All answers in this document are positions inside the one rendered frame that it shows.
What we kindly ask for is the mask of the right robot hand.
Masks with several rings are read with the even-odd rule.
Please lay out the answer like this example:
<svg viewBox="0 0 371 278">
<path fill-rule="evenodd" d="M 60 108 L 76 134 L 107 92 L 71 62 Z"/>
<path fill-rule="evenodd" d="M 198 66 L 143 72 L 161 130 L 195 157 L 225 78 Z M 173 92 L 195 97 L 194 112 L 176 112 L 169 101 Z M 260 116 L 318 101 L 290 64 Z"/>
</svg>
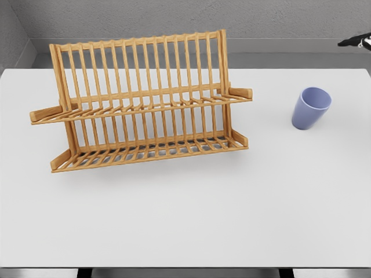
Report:
<svg viewBox="0 0 371 278">
<path fill-rule="evenodd" d="M 371 32 L 345 39 L 337 44 L 340 47 L 362 47 L 371 52 Z"/>
</svg>

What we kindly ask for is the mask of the lavender blue cup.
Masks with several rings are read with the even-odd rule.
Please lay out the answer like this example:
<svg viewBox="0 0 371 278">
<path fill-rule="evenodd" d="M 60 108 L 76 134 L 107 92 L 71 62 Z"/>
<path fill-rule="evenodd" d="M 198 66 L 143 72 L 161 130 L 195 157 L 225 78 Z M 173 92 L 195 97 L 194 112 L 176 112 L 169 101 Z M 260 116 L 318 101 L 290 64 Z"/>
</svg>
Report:
<svg viewBox="0 0 371 278">
<path fill-rule="evenodd" d="M 296 102 L 292 125 L 300 130 L 307 130 L 317 122 L 329 109 L 331 96 L 317 87 L 304 89 Z"/>
</svg>

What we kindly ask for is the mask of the wooden two-tier dish rack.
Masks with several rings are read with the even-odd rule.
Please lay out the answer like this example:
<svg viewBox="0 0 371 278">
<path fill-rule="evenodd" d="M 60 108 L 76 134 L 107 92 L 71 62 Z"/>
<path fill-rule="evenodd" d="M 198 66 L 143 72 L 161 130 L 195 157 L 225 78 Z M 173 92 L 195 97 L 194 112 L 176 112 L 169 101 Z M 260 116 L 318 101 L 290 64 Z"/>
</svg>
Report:
<svg viewBox="0 0 371 278">
<path fill-rule="evenodd" d="M 30 119 L 65 125 L 54 173 L 248 148 L 231 105 L 253 93 L 231 86 L 224 30 L 49 48 L 59 104 Z"/>
</svg>

